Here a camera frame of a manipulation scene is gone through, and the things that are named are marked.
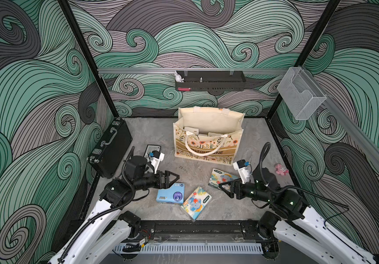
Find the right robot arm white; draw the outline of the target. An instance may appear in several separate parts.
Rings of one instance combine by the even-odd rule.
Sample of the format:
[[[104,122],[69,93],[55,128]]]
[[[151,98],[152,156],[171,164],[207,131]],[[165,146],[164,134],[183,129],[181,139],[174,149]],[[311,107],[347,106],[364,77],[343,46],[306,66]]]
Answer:
[[[285,242],[321,264],[379,264],[379,254],[357,245],[299,195],[298,187],[276,190],[234,180],[219,184],[230,198],[264,201],[269,207],[256,225],[262,239]]]

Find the floral canvas tote bag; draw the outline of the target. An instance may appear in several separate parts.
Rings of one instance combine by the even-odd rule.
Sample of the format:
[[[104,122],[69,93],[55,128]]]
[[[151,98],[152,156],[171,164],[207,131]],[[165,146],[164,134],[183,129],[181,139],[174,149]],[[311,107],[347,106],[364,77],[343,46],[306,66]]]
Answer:
[[[244,118],[244,113],[227,108],[180,108],[173,124],[175,157],[232,165],[241,144]]]

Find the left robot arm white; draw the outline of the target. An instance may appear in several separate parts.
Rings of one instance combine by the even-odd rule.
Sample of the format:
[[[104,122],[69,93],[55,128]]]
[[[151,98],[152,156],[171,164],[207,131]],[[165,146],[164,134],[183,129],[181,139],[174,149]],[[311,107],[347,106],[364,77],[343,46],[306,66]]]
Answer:
[[[167,189],[179,180],[170,171],[121,173],[120,179],[106,185],[90,215],[69,241],[53,256],[50,264],[99,264],[115,246],[137,238],[141,218],[123,209],[135,200],[137,190]]]

